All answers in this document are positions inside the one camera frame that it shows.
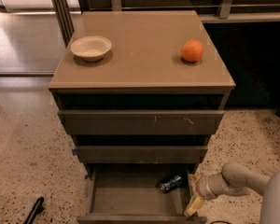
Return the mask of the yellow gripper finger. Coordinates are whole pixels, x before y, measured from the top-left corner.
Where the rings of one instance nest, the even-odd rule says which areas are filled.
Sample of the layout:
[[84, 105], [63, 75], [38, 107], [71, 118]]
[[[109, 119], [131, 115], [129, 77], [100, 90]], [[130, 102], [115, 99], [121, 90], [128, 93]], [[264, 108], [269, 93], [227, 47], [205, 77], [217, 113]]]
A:
[[198, 175], [189, 174], [188, 178], [189, 178], [189, 183], [190, 183], [191, 191], [193, 193], [195, 193], [197, 191], [197, 186], [198, 186], [200, 177]]
[[203, 205], [204, 205], [204, 198], [200, 196], [192, 197], [184, 211], [184, 215], [186, 217], [192, 217], [200, 208], [203, 207]]

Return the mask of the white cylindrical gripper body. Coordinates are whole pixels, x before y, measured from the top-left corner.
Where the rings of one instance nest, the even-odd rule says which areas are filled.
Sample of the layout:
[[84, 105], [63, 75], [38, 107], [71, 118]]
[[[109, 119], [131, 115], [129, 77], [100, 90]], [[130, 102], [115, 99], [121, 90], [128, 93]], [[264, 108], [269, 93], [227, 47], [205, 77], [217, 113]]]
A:
[[214, 200], [217, 197], [216, 194], [210, 189], [207, 176], [200, 176], [198, 178], [196, 190], [206, 201]]

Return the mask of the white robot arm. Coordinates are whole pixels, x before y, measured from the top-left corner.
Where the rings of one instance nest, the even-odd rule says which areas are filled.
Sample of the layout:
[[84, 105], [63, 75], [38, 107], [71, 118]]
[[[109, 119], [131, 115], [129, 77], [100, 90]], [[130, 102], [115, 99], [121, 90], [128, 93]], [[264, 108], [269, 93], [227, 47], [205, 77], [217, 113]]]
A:
[[219, 195], [244, 196], [251, 190], [262, 197], [259, 224], [280, 224], [280, 171], [272, 176], [254, 172], [238, 162], [225, 163], [213, 175], [189, 175], [191, 198], [184, 211], [193, 216], [206, 201]]

